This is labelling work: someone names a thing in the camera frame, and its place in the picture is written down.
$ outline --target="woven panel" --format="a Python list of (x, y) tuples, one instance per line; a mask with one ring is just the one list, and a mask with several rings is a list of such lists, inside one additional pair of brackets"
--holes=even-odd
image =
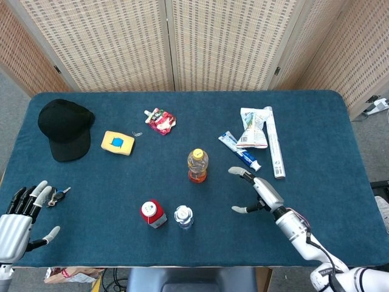
[(355, 0), (298, 88), (333, 89), (348, 108), (389, 79), (389, 1)]
[(296, 0), (173, 0), (179, 89), (258, 90)]
[(70, 91), (3, 0), (0, 0), (0, 63), (30, 96), (45, 91)]
[(278, 75), (276, 89), (294, 88), (327, 36), (343, 3), (341, 0), (314, 0), (286, 64)]
[(172, 89), (159, 1), (21, 2), (82, 91)]

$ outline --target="paper clip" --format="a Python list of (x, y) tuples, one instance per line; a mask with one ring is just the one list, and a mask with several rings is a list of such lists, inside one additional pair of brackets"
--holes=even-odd
[(143, 133), (142, 133), (142, 132), (140, 132), (140, 133), (135, 133), (135, 132), (133, 131), (133, 135), (134, 135), (135, 137), (139, 137), (139, 136), (143, 135)]

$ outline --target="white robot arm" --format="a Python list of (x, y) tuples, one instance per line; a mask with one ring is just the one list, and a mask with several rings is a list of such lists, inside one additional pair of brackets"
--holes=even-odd
[(318, 260), (322, 264), (311, 273), (311, 282), (319, 292), (387, 292), (389, 273), (366, 268), (349, 268), (329, 253), (311, 234), (311, 226), (298, 212), (285, 208), (284, 200), (264, 179), (256, 178), (241, 167), (231, 167), (229, 173), (250, 182), (257, 192), (256, 205), (233, 206), (241, 214), (265, 209), (275, 217), (275, 224), (305, 260)]
[(52, 188), (47, 181), (29, 189), (23, 187), (12, 198), (7, 212), (0, 217), (0, 292), (7, 292), (13, 277), (12, 265), (25, 252), (49, 244), (60, 227), (54, 227), (39, 240), (30, 241), (31, 230)]

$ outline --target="blue tablecloth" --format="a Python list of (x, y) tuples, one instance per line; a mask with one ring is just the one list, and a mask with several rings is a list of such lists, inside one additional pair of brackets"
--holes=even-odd
[[(91, 149), (73, 162), (60, 163), (37, 126), (41, 108), (68, 99), (96, 116)], [(348, 265), (389, 262), (389, 237), (373, 198), (342, 98), (333, 91), (44, 93), (33, 98), (16, 140), (0, 189), (5, 210), (21, 186), (46, 179), (71, 186), (66, 199), (44, 208), (33, 229), (41, 238), (55, 225), (57, 238), (26, 254), (21, 266), (229, 266), (317, 265), (295, 251), (262, 210), (240, 215), (232, 205), (254, 203), (256, 193), (228, 174), (245, 167), (218, 136), (243, 132), (241, 107), (272, 106), (286, 179), (273, 176), (269, 149), (250, 150), (267, 179), (312, 225), (320, 242)], [(161, 136), (145, 124), (144, 110), (163, 108), (177, 125)], [(100, 148), (106, 130), (136, 138), (130, 156)], [(194, 148), (209, 155), (208, 178), (188, 179), (187, 156)], [(153, 229), (140, 207), (150, 198), (164, 207), (168, 222)], [(182, 230), (174, 210), (193, 209), (194, 225)]]

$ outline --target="black baseball cap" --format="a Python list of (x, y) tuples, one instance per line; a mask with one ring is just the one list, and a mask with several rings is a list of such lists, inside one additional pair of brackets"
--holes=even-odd
[(91, 146), (92, 112), (64, 99), (55, 99), (39, 113), (38, 126), (49, 138), (51, 154), (59, 162), (83, 157)]

